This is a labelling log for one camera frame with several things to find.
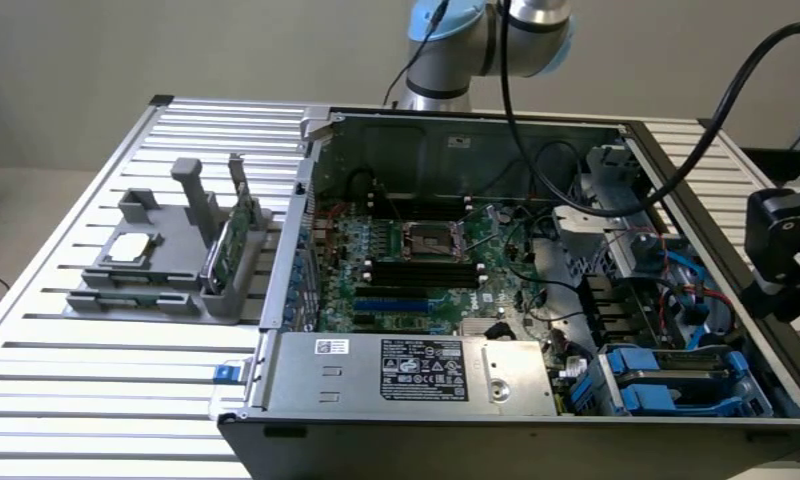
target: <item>blue latch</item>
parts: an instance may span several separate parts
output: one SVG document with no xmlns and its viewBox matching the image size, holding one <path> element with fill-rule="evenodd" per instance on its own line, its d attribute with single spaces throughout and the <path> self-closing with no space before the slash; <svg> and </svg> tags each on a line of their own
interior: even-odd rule
<svg viewBox="0 0 800 480">
<path fill-rule="evenodd" d="M 213 383 L 216 385 L 237 385 L 240 383 L 240 367 L 217 365 L 213 371 Z"/>
</svg>

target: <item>warning label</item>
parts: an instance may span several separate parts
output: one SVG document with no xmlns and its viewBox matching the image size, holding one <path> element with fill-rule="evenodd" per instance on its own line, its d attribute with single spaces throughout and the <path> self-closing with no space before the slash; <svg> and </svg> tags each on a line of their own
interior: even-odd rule
<svg viewBox="0 0 800 480">
<path fill-rule="evenodd" d="M 462 341 L 383 340 L 382 367 L 386 400 L 468 401 Z"/>
</svg>

